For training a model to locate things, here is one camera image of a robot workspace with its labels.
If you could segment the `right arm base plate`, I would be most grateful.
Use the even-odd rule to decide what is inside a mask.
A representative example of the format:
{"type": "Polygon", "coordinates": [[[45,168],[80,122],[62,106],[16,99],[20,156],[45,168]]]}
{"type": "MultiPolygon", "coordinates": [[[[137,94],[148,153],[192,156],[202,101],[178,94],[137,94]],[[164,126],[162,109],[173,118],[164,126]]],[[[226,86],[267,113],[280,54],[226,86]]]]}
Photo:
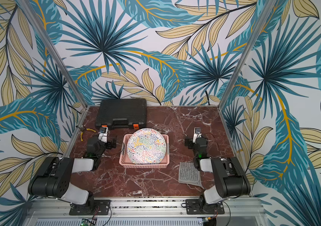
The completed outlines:
{"type": "Polygon", "coordinates": [[[208,204],[200,199],[186,199],[187,215],[221,215],[225,213],[221,203],[208,204]]]}

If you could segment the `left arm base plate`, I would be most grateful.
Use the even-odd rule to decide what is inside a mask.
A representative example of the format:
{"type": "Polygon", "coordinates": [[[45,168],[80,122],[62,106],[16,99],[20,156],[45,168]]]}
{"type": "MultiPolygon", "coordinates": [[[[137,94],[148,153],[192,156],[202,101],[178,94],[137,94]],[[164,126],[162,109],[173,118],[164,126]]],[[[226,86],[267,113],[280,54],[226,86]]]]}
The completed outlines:
{"type": "Polygon", "coordinates": [[[70,216],[108,215],[111,200],[93,200],[83,205],[70,204],[70,216]]]}

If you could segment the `pink plastic basket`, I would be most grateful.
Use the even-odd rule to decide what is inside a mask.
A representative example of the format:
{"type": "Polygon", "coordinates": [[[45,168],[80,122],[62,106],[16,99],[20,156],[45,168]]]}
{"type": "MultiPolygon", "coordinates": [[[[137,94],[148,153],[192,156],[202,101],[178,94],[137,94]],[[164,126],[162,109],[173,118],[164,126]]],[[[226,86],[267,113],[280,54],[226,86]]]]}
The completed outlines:
{"type": "Polygon", "coordinates": [[[122,147],[124,150],[121,152],[119,164],[124,168],[142,168],[142,169],[164,169],[170,163],[170,145],[169,145],[169,136],[162,134],[166,143],[166,152],[162,160],[159,157],[150,158],[150,152],[145,152],[145,156],[139,156],[135,160],[136,163],[133,163],[127,152],[128,141],[132,134],[126,134],[123,138],[122,147]]]}

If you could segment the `colourful squiggle pattern plate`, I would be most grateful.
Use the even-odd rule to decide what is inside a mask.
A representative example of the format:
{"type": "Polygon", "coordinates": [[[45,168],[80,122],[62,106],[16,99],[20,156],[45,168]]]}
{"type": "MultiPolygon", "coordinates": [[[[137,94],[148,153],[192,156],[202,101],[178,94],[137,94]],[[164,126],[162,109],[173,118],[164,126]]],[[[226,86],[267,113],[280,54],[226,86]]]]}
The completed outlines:
{"type": "Polygon", "coordinates": [[[145,156],[145,152],[150,152],[150,158],[157,156],[162,160],[166,152],[165,139],[154,129],[140,129],[130,137],[127,152],[133,163],[137,162],[137,157],[145,156]]]}

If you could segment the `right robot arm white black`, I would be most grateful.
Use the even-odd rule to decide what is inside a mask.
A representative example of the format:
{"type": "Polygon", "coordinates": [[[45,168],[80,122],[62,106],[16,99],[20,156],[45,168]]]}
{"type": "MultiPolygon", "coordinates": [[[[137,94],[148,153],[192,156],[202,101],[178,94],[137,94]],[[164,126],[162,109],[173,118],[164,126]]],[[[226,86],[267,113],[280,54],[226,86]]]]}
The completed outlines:
{"type": "Polygon", "coordinates": [[[212,188],[204,190],[199,198],[186,200],[188,215],[223,214],[223,201],[250,194],[250,183],[236,157],[208,157],[208,140],[202,136],[196,139],[185,138],[185,146],[194,154],[191,169],[198,173],[212,173],[215,183],[212,188]]]}

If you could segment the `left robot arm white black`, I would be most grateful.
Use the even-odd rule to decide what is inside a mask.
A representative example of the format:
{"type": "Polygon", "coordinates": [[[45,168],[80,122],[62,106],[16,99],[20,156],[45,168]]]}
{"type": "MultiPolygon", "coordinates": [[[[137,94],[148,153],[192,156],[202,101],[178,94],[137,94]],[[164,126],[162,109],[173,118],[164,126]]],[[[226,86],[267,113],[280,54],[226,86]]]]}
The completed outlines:
{"type": "Polygon", "coordinates": [[[91,191],[73,185],[71,176],[74,173],[96,171],[103,153],[116,146],[116,138],[106,141],[104,136],[91,137],[82,158],[45,158],[29,183],[28,193],[69,203],[71,216],[108,215],[111,201],[95,200],[91,191]]]}

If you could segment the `grey microfibre cloth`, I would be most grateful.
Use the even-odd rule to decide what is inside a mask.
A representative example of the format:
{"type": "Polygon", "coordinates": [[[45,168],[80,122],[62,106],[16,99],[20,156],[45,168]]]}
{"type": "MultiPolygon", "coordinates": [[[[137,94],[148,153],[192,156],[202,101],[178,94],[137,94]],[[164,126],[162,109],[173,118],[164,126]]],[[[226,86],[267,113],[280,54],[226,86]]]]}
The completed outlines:
{"type": "Polygon", "coordinates": [[[204,188],[201,182],[201,174],[192,162],[181,162],[179,164],[178,182],[204,188]]]}

